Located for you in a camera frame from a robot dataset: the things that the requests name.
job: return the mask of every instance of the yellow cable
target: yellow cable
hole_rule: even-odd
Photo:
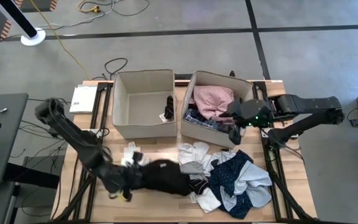
[[[92,12],[94,11],[95,9],[97,9],[97,6],[93,6],[93,8],[91,9],[80,9],[80,4],[82,4],[83,2],[85,2],[86,0],[82,0],[80,3],[78,3],[77,5],[77,10],[80,11],[80,12]]]
[[[53,29],[53,27],[50,25],[50,23],[48,22],[47,18],[45,18],[45,16],[42,14],[41,10],[37,7],[37,5],[34,3],[33,0],[30,0],[31,4],[35,7],[35,9],[39,12],[39,14],[42,16],[42,18],[44,19],[44,21],[48,24],[50,30],[52,30],[52,32],[55,34],[57,40],[59,41],[60,45],[62,46],[63,50],[65,52],[67,52],[73,59],[74,61],[81,67],[81,69],[84,71],[85,75],[89,78],[89,80],[92,80],[91,75],[88,73],[88,71],[86,71],[86,69],[81,65],[80,62],[77,61],[77,59],[65,48],[65,46],[63,45],[62,40],[60,40],[59,36],[57,35],[57,33],[55,32],[55,30]]]

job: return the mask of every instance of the gray floor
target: gray floor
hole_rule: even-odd
[[[243,0],[150,2],[150,7],[138,16],[122,17],[112,12],[91,24],[58,33],[250,27]],[[125,0],[116,9],[134,12],[144,3]],[[358,24],[358,1],[252,0],[252,5],[258,27]],[[76,11],[75,7],[72,1],[59,0],[57,10],[45,15],[57,24],[73,24],[92,16]],[[36,13],[25,15],[35,25],[45,24]],[[18,32],[19,29],[13,27],[10,34]],[[271,78],[284,80],[288,93],[303,97],[334,95],[341,101],[345,113],[356,106],[358,30],[271,32],[260,33],[260,38]],[[107,60],[126,57],[129,63],[124,70],[172,68],[177,73],[207,70],[222,74],[234,70],[241,78],[263,79],[251,33],[76,39],[64,40],[64,43],[92,76],[104,72],[103,64]],[[118,66],[112,64],[111,70]],[[83,72],[56,40],[45,41],[37,47],[24,47],[19,42],[0,44],[0,93],[27,92],[31,98],[59,96],[69,100],[74,86],[84,79]],[[35,102],[28,104],[24,119],[36,121],[36,105]],[[33,156],[50,142],[53,141],[19,133],[12,155],[26,148],[24,155]],[[339,126],[319,126],[302,135],[300,143],[320,219],[358,223],[358,128],[352,128],[347,121]],[[22,160],[20,157],[12,162],[21,164]],[[50,210],[30,211],[43,214]],[[16,223],[39,220],[45,219],[20,213]]]

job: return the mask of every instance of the white round base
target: white round base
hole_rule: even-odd
[[[45,31],[41,28],[35,28],[35,29],[37,30],[37,35],[35,35],[35,37],[33,37],[33,38],[27,38],[24,35],[22,35],[22,37],[20,38],[20,41],[22,42],[22,44],[24,44],[26,46],[35,46],[45,40],[45,38],[47,36]]]

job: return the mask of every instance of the fabric storage bin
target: fabric storage bin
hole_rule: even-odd
[[[183,101],[183,108],[181,111],[181,134],[191,138],[200,139],[202,141],[211,142],[220,146],[233,148],[234,144],[230,141],[229,135],[224,132],[217,131],[212,128],[207,128],[197,124],[193,124],[184,119],[186,114],[189,101],[192,97],[195,86],[223,86],[233,90],[234,97],[241,97],[244,101],[253,99],[252,94],[252,83],[245,80],[229,77],[225,75],[218,75],[210,72],[197,71],[191,77],[189,82],[185,99]]]
[[[160,118],[167,97],[175,98],[172,70],[120,72],[114,81],[112,124],[124,138],[172,137],[177,135],[176,107],[170,121]]]

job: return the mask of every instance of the wooden table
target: wooden table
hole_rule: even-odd
[[[84,84],[97,84],[97,81],[85,81]],[[285,93],[282,81],[266,81],[267,91],[269,96],[280,95]],[[183,105],[183,97],[185,95],[186,87],[176,87],[175,94],[178,100],[177,111],[181,111]],[[98,122],[103,108],[104,96],[101,97],[100,109],[98,115]],[[110,129],[110,134],[104,137],[104,145],[108,146],[112,151],[112,156],[115,164],[119,164],[123,157],[123,149],[133,139],[124,139],[119,132],[114,129],[112,125],[112,96],[110,97],[108,118],[106,127]],[[91,121],[90,114],[78,114],[74,117],[74,123],[80,128],[89,128]],[[148,138],[135,139],[137,146],[141,147],[141,152],[149,156],[151,159],[171,159],[177,161],[178,148],[181,143],[194,143],[199,141],[180,134],[180,120],[178,121],[178,136],[177,138]],[[209,144],[210,149],[208,154],[219,151],[222,147]],[[298,147],[297,141],[290,141],[288,145],[291,147]],[[247,128],[246,135],[242,139],[242,144],[234,148],[235,151],[242,150],[251,158],[253,158],[255,165],[266,169],[262,145],[260,143],[260,134],[258,128]],[[283,169],[288,185],[288,189],[294,196],[296,201],[303,207],[306,213],[312,217],[316,217],[313,199],[311,196],[308,178],[306,176],[305,167],[302,160],[284,149],[280,150]],[[63,169],[62,169],[62,195],[60,205],[58,207],[57,215],[60,214],[68,204],[68,197],[71,189],[71,182],[73,180],[73,169],[76,160],[76,151],[72,147],[68,147]],[[80,178],[81,166],[78,165],[76,169],[76,178],[74,193],[77,190]],[[101,181],[98,180],[96,185],[96,192],[94,198],[94,205],[92,210],[91,222],[274,222],[275,216],[273,212],[272,202],[267,204],[264,208],[253,208],[247,214],[244,220],[232,218],[228,213],[222,212],[219,209],[205,214],[200,209],[197,203],[191,203],[189,197],[182,197],[179,195],[166,194],[164,192],[157,192],[152,190],[136,190],[133,191],[132,202],[124,202],[121,199],[111,200],[108,197],[108,192],[104,189]],[[55,199],[55,210],[57,204],[58,194]],[[81,206],[80,217],[85,215],[86,199],[88,193],[84,194],[83,203]],[[282,217],[285,215],[285,207],[282,200],[281,192],[278,190],[278,201],[280,204],[280,211]]]

